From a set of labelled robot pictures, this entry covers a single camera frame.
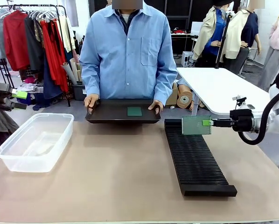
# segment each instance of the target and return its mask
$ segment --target black hose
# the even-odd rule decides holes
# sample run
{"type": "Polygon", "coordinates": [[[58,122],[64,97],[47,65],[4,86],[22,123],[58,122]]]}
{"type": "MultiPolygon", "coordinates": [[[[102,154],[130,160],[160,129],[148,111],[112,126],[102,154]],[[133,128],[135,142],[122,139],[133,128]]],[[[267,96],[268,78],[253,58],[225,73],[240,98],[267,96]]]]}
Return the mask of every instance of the black hose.
{"type": "Polygon", "coordinates": [[[262,119],[261,119],[261,126],[260,126],[260,131],[259,131],[259,135],[255,140],[249,140],[245,137],[243,132],[239,132],[239,136],[242,139],[242,141],[244,141],[245,143],[249,144],[249,145],[257,145],[259,144],[261,141],[263,141],[265,134],[266,134],[266,128],[267,128],[267,121],[268,121],[268,117],[269,117],[269,113],[271,111],[271,109],[273,108],[273,106],[279,101],[279,94],[276,95],[270,102],[269,104],[265,107],[263,114],[262,114],[262,119]]]}

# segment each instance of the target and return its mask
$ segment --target red garment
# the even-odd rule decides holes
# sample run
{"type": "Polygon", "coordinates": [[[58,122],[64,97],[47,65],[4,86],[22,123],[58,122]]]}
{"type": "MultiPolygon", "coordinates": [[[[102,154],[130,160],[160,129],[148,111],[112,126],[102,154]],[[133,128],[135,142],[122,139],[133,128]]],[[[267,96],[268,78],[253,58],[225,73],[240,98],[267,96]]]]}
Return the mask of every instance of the red garment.
{"type": "Polygon", "coordinates": [[[59,85],[63,92],[68,92],[67,73],[61,67],[66,62],[63,42],[60,37],[57,21],[46,23],[41,21],[44,39],[44,47],[49,64],[52,80],[59,85]]]}
{"type": "Polygon", "coordinates": [[[13,71],[26,69],[29,66],[28,46],[24,19],[20,11],[6,16],[3,23],[4,42],[7,59],[13,71]]]}

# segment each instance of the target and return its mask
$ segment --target blue shirt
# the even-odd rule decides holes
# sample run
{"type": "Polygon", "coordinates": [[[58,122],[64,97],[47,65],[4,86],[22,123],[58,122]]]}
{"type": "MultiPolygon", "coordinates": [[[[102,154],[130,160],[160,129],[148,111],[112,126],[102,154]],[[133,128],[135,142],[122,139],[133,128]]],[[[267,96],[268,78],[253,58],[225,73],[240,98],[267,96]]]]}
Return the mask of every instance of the blue shirt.
{"type": "Polygon", "coordinates": [[[126,35],[111,6],[94,13],[80,55],[87,95],[156,99],[165,105],[177,77],[166,16],[143,2],[126,35]]]}
{"type": "Polygon", "coordinates": [[[258,16],[256,13],[249,12],[246,24],[241,33],[241,40],[248,44],[251,48],[255,41],[256,35],[259,33],[258,16]]]}
{"type": "Polygon", "coordinates": [[[220,9],[216,8],[216,27],[213,36],[210,38],[210,40],[205,45],[203,53],[206,54],[213,54],[218,55],[219,47],[212,47],[211,43],[213,41],[222,41],[223,38],[223,30],[226,26],[226,23],[224,19],[222,18],[222,11],[220,9]]]}

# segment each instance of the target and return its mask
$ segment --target person's right hand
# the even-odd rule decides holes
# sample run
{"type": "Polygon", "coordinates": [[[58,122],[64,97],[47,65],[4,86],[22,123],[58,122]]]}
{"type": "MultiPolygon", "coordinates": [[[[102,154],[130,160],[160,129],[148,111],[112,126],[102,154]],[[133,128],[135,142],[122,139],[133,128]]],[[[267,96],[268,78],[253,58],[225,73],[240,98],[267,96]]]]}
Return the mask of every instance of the person's right hand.
{"type": "Polygon", "coordinates": [[[95,104],[95,102],[99,99],[99,95],[98,94],[90,94],[89,96],[87,96],[85,99],[84,99],[84,106],[86,108],[88,108],[89,106],[89,112],[92,112],[93,111],[93,106],[95,104]]]}
{"type": "Polygon", "coordinates": [[[220,41],[212,41],[211,42],[212,47],[220,47],[220,45],[222,45],[222,43],[220,41]]]}
{"type": "Polygon", "coordinates": [[[241,47],[242,48],[247,48],[248,47],[248,43],[241,41],[241,47]]]}

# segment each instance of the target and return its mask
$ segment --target green square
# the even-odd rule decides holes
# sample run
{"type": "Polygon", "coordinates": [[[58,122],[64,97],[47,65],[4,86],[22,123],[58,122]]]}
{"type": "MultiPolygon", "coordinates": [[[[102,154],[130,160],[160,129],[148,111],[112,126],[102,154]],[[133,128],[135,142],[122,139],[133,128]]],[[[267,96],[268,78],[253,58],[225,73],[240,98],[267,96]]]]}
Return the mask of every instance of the green square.
{"type": "Polygon", "coordinates": [[[127,108],[127,116],[130,117],[140,117],[142,116],[141,108],[137,106],[132,106],[127,108]]]}
{"type": "Polygon", "coordinates": [[[211,134],[210,116],[192,116],[182,118],[182,134],[211,134]]]}

